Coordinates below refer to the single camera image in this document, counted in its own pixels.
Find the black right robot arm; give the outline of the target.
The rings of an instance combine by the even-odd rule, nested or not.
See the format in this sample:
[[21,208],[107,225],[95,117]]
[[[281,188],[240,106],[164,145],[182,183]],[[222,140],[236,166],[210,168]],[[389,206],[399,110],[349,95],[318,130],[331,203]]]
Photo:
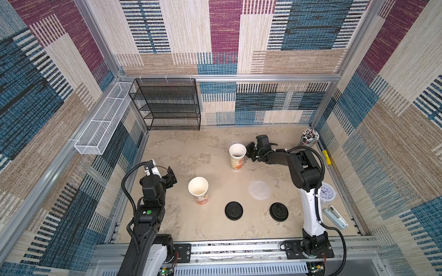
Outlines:
[[322,221],[320,190],[325,177],[325,164],[321,155],[307,146],[296,146],[291,149],[272,149],[272,146],[277,144],[271,143],[267,135],[258,135],[255,142],[246,146],[246,156],[253,162],[288,167],[291,180],[300,191],[302,198],[304,214],[302,253],[310,259],[325,253],[331,247],[328,231],[337,232],[343,245],[343,257],[341,264],[332,275],[338,276],[346,265],[347,246],[342,232]]

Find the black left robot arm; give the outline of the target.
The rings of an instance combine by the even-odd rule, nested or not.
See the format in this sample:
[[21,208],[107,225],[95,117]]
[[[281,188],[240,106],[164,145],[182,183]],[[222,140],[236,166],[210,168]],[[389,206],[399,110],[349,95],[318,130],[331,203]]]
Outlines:
[[[142,196],[135,202],[126,188],[129,176],[140,167],[147,173],[139,181]],[[164,263],[174,262],[176,252],[170,234],[160,234],[165,217],[166,190],[177,183],[171,167],[161,175],[154,160],[135,165],[121,182],[121,189],[132,206],[133,216],[126,226],[131,238],[119,269],[119,276],[156,276]]]

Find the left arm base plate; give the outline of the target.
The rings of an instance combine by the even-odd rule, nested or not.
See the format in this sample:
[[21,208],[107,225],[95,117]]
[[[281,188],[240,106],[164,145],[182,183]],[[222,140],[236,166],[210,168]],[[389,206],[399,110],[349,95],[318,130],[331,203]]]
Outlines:
[[172,264],[190,263],[192,245],[190,243],[174,244]]

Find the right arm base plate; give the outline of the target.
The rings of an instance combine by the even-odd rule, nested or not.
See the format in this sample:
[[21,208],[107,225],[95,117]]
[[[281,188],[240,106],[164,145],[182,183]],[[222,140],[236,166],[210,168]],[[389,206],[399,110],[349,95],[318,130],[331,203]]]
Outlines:
[[287,259],[322,259],[334,258],[332,246],[329,242],[325,247],[311,253],[310,255],[304,253],[302,247],[302,240],[286,240],[279,245],[279,249],[284,251]]

